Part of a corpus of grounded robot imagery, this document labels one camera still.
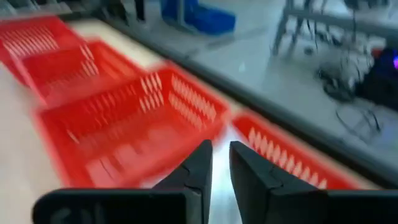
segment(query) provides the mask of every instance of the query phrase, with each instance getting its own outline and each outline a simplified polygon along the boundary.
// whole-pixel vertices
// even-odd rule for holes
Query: blue bin
[[[185,23],[198,31],[220,35],[235,28],[235,15],[215,8],[201,6],[198,0],[185,1]],[[165,21],[177,22],[179,0],[161,0],[162,18]]]
[[[187,16],[187,23],[194,26],[200,32],[210,35],[220,35],[232,32],[235,28],[236,17],[234,14],[198,6],[193,13]]]
[[[189,14],[198,6],[198,0],[184,0],[185,1],[185,20]],[[179,0],[160,0],[160,6],[162,8],[162,18],[164,20],[177,21]]]

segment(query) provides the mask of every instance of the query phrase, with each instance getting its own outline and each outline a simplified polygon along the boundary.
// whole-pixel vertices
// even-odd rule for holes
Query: metal stand
[[[386,40],[386,43],[389,47],[398,48],[398,29],[388,27],[383,24],[372,24],[363,21],[356,21],[354,23],[352,18],[335,17],[319,12],[313,12],[313,3],[314,0],[306,0],[304,3],[304,8],[298,8],[295,6],[294,0],[286,0],[285,8],[276,33],[274,47],[272,49],[274,55],[279,53],[280,43],[282,41],[283,35],[285,34],[289,17],[295,17],[297,19],[296,29],[292,36],[292,43],[290,46],[291,49],[294,49],[295,44],[297,43],[297,37],[299,36],[303,21],[305,19],[315,21],[317,23],[323,23],[327,26],[340,27],[344,30],[354,30],[355,32],[382,37]]]

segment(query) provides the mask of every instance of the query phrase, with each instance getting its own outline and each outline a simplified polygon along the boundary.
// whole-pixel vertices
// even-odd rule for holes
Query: purple light
[[[396,69],[398,69],[398,57],[394,58],[394,66]]]

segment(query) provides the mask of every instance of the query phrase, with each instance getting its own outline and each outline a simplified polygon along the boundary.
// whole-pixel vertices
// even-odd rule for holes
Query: floor
[[[372,103],[357,100],[352,105],[340,105],[327,97],[319,80],[314,78],[315,70],[326,62],[337,64],[345,58],[345,52],[329,46],[318,45],[313,55],[304,54],[304,48],[315,49],[314,42],[300,39],[295,50],[288,54],[289,38],[285,38],[276,57],[271,55],[276,27],[285,1],[281,0],[202,0],[204,4],[231,11],[237,16],[236,30],[233,34],[211,37],[191,34],[168,26],[160,18],[158,1],[147,1],[146,32],[160,43],[200,62],[208,68],[252,90],[264,98],[284,107],[291,113],[311,122],[313,125],[339,137],[343,142],[359,147],[366,154],[379,158],[398,170],[398,114]],[[329,1],[325,12],[349,16],[342,1]],[[131,11],[131,24],[134,25],[134,6],[127,5]],[[372,18],[373,21],[390,23],[397,18],[395,11],[358,14],[357,17]],[[349,55],[358,62],[361,72],[368,67],[368,58]],[[348,66],[347,76],[356,76],[354,67]],[[371,110],[381,125],[381,131],[363,122],[362,111]],[[339,114],[348,127],[356,130],[350,134],[337,119]]]

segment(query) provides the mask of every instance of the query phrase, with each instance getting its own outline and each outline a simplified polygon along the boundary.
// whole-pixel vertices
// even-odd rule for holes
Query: basket
[[[319,189],[367,188],[349,170],[252,112],[239,114],[233,126],[265,159]]]
[[[24,58],[81,42],[83,40],[55,16],[0,22],[0,60],[25,85],[13,57]]]
[[[93,89],[101,82],[145,75],[139,66],[100,40],[21,60],[20,71],[44,103]]]
[[[176,168],[224,128],[226,104],[167,64],[91,96],[38,111],[67,187],[139,187]]]

